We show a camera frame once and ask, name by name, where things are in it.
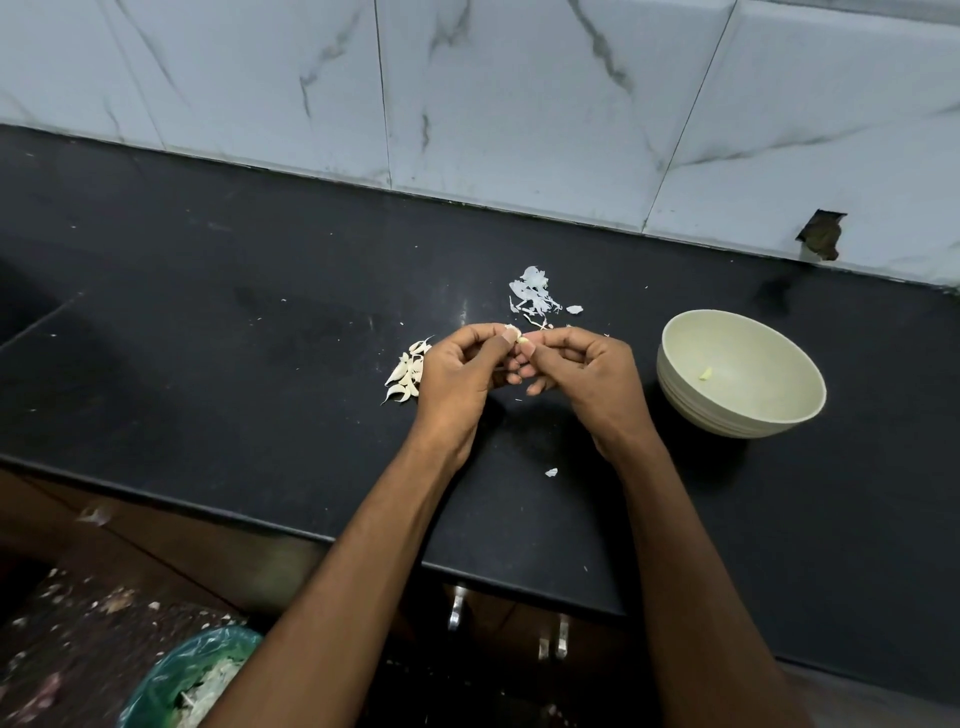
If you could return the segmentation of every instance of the forearm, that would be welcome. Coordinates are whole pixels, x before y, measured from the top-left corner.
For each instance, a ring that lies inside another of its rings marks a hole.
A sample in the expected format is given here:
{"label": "forearm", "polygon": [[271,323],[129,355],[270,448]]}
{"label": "forearm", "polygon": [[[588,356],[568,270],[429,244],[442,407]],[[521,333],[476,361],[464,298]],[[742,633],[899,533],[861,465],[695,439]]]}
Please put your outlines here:
{"label": "forearm", "polygon": [[660,439],[619,449],[614,464],[667,724],[808,726]]}
{"label": "forearm", "polygon": [[453,468],[412,435],[204,728],[350,726]]}

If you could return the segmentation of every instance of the fingernail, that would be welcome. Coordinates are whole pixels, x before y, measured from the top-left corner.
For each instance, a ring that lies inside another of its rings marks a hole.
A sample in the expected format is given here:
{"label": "fingernail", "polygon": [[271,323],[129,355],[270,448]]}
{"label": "fingernail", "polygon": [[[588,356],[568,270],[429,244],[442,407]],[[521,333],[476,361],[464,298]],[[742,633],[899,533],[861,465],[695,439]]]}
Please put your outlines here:
{"label": "fingernail", "polygon": [[503,329],[503,333],[500,334],[503,338],[507,340],[508,344],[513,344],[520,335],[520,329],[507,324],[507,327]]}

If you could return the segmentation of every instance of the peeled garlic clove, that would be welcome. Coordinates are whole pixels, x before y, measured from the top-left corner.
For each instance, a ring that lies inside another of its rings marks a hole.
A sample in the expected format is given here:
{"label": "peeled garlic clove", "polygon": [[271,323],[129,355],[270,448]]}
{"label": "peeled garlic clove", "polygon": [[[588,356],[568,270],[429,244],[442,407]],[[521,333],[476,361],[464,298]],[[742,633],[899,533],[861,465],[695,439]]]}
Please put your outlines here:
{"label": "peeled garlic clove", "polygon": [[406,391],[407,391],[407,387],[405,384],[395,384],[394,386],[392,386],[390,389],[387,390],[387,397],[380,404],[383,404],[383,402],[387,401],[393,395],[398,395],[401,392],[406,392]]}
{"label": "peeled garlic clove", "polygon": [[385,382],[383,382],[383,386],[387,386],[388,384],[390,384],[390,382],[400,379],[403,375],[407,373],[407,369],[409,369],[409,364],[401,359],[400,363],[397,364],[394,367],[394,370],[390,373],[390,377]]}

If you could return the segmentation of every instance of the green plastic bag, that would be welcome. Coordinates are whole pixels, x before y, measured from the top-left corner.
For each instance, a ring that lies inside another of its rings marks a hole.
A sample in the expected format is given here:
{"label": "green plastic bag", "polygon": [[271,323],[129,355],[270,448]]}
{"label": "green plastic bag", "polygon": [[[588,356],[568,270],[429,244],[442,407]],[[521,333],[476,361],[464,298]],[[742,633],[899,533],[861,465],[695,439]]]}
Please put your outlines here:
{"label": "green plastic bag", "polygon": [[208,629],[180,644],[160,660],[133,691],[117,719],[117,728],[170,728],[177,696],[200,682],[225,658],[243,664],[263,638],[246,627]]}

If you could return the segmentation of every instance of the broken tile hole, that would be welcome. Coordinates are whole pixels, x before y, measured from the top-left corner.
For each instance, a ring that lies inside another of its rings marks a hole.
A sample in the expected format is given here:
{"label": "broken tile hole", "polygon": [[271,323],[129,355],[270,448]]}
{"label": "broken tile hole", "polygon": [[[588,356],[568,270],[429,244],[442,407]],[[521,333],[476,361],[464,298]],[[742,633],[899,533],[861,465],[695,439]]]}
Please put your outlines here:
{"label": "broken tile hole", "polygon": [[847,217],[846,212],[818,209],[797,235],[797,240],[821,260],[836,260],[840,257],[837,252],[837,241],[840,240],[840,234],[843,232],[840,221],[845,217]]}

